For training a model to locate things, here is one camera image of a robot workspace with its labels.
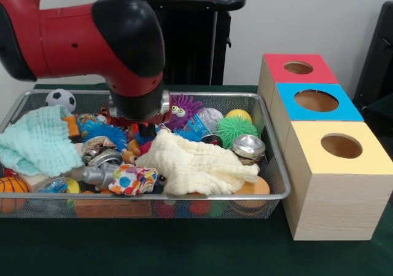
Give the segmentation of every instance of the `soccer ball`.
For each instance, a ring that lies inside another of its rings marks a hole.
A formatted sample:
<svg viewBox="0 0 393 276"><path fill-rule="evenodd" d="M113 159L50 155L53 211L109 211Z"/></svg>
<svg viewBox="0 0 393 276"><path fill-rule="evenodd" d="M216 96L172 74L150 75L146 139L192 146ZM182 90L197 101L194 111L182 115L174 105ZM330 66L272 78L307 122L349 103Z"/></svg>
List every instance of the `soccer ball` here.
<svg viewBox="0 0 393 276"><path fill-rule="evenodd" d="M76 100L72 93L67 90L57 89L52 90L45 100L46 106L63 105L66 106L70 113L74 112L76 107Z"/></svg>

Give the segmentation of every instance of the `red robot arm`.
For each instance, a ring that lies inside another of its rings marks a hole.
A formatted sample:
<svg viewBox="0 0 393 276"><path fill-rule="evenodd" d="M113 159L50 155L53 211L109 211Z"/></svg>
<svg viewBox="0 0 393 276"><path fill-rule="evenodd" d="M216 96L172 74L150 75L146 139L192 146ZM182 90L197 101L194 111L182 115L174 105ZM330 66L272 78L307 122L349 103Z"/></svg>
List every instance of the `red robot arm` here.
<svg viewBox="0 0 393 276"><path fill-rule="evenodd" d="M99 74L123 116L146 122L170 117L161 82L163 38L146 2L98 0L49 10L39 3L0 0L0 60L12 77Z"/></svg>

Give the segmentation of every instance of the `box hole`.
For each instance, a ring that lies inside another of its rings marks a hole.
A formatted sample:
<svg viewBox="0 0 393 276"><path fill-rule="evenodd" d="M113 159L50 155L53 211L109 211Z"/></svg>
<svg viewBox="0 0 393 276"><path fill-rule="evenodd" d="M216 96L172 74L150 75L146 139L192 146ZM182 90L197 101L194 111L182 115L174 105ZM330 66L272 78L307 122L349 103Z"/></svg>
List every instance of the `box hole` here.
<svg viewBox="0 0 393 276"><path fill-rule="evenodd" d="M360 143L347 135L326 135L321 139L321 144L327 152L342 158L353 159L363 151Z"/></svg>
<svg viewBox="0 0 393 276"><path fill-rule="evenodd" d="M314 68L305 62L301 61L291 61L284 65L284 68L294 74L309 74L314 71Z"/></svg>
<svg viewBox="0 0 393 276"><path fill-rule="evenodd" d="M338 100L321 90L302 90L295 95L299 106L316 112L330 112L338 107Z"/></svg>

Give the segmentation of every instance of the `white cloth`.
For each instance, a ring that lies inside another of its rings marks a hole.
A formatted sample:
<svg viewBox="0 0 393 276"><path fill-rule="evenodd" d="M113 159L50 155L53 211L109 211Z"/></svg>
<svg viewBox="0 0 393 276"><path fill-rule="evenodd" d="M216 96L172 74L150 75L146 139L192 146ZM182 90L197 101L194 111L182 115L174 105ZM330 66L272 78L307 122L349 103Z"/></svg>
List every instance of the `white cloth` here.
<svg viewBox="0 0 393 276"><path fill-rule="evenodd" d="M257 182L257 165L243 165L235 153L212 144L190 142L160 130L138 167L156 168L166 177L164 193L232 194L245 181Z"/></svg>

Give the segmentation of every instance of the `wooden box stack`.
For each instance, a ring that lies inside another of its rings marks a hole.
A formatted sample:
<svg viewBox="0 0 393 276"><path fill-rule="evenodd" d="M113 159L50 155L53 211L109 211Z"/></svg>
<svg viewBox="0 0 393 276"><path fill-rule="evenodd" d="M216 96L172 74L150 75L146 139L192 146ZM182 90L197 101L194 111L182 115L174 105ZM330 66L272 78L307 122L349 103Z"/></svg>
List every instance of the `wooden box stack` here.
<svg viewBox="0 0 393 276"><path fill-rule="evenodd" d="M393 190L393 163L320 55L266 54L268 106L292 192L294 240L370 240Z"/></svg>

